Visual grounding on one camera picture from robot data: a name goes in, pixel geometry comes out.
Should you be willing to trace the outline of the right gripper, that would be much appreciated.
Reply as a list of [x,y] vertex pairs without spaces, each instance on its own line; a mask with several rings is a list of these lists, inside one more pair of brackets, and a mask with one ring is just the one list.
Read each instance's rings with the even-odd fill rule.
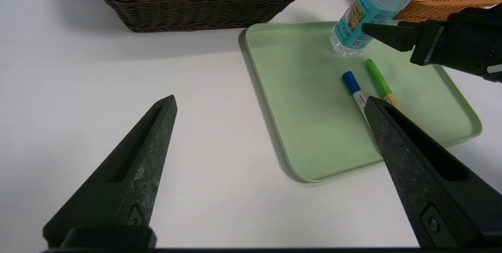
[[468,21],[363,24],[362,32],[400,52],[411,51],[410,63],[442,65],[489,78],[491,28]]

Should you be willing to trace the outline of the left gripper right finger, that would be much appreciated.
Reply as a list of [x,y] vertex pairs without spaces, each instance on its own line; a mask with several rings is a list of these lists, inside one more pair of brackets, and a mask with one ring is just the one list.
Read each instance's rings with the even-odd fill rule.
[[500,248],[502,196],[393,105],[365,116],[422,248]]

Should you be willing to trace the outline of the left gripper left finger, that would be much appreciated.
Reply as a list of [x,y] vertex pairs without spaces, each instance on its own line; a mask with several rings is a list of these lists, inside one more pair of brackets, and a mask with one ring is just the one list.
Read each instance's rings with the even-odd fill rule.
[[43,228],[48,248],[154,248],[149,227],[177,115],[157,101]]

